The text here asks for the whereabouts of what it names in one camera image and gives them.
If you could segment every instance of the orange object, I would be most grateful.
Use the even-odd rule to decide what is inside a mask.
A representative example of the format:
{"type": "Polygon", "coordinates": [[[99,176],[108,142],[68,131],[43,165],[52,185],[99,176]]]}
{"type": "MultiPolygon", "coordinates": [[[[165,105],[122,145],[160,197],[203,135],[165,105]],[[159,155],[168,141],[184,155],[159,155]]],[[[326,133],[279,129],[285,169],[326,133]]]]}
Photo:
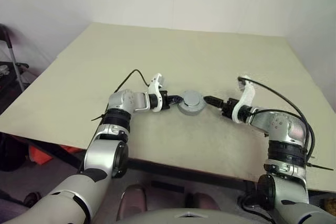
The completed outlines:
{"type": "MultiPolygon", "coordinates": [[[[65,145],[60,145],[60,146],[70,153],[82,151],[82,149],[75,148],[75,147],[70,147],[70,146],[65,146],[65,145]]],[[[46,162],[52,159],[51,156],[40,151],[39,149],[33,146],[29,146],[29,158],[31,161],[36,162],[39,165],[45,164],[46,162]]]]}

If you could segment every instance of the beige table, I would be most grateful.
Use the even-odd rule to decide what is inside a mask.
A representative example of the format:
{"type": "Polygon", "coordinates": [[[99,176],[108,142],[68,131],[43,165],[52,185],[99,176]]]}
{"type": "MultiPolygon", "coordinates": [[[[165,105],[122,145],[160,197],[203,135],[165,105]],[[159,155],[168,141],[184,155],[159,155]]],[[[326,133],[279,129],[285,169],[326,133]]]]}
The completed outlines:
{"type": "MultiPolygon", "coordinates": [[[[302,109],[316,134],[312,163],[335,168],[336,116],[284,38],[93,23],[0,116],[0,131],[86,148],[109,95],[134,68],[147,81],[160,72],[169,94],[198,90],[240,98],[236,78],[248,74],[302,109]]],[[[144,91],[137,74],[124,88],[144,91]]],[[[292,109],[256,88],[254,105],[292,109]]],[[[198,116],[177,108],[133,117],[130,156],[257,181],[267,138],[221,118],[207,106],[198,116]]],[[[308,168],[311,189],[336,191],[336,172],[308,168]]]]}

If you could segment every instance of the gray cylindrical object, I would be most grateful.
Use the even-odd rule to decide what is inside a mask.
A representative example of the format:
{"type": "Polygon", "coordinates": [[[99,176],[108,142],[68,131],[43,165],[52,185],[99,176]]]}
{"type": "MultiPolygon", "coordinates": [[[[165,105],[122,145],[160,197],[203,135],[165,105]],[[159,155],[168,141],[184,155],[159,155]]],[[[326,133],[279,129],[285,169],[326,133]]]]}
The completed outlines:
{"type": "Polygon", "coordinates": [[[181,96],[183,102],[178,104],[178,108],[183,114],[198,115],[206,105],[202,94],[197,91],[187,90],[181,96]]]}

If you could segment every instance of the floor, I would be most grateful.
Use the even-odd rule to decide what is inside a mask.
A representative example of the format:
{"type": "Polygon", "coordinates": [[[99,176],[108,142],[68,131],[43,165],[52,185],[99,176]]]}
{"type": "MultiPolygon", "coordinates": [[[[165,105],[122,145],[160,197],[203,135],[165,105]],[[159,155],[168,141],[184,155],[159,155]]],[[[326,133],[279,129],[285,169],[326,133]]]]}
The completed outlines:
{"type": "MultiPolygon", "coordinates": [[[[73,167],[55,159],[42,166],[32,162],[26,162],[23,167],[14,172],[0,172],[0,189],[19,200],[23,200],[31,191],[39,191],[44,196],[66,177],[75,172],[76,170],[73,167]]],[[[141,184],[145,187],[148,199],[148,210],[183,207],[184,197],[187,193],[201,192],[212,196],[222,211],[244,216],[253,220],[255,224],[267,223],[260,217],[243,212],[237,206],[236,200],[238,196],[243,194],[242,191],[153,175],[131,169],[128,170],[123,178],[115,179],[111,182],[107,195],[93,223],[114,223],[121,195],[129,185],[133,184],[141,184]],[[180,192],[173,192],[153,187],[154,182],[169,183],[179,186],[179,189],[182,190],[179,190],[180,192]]]]}

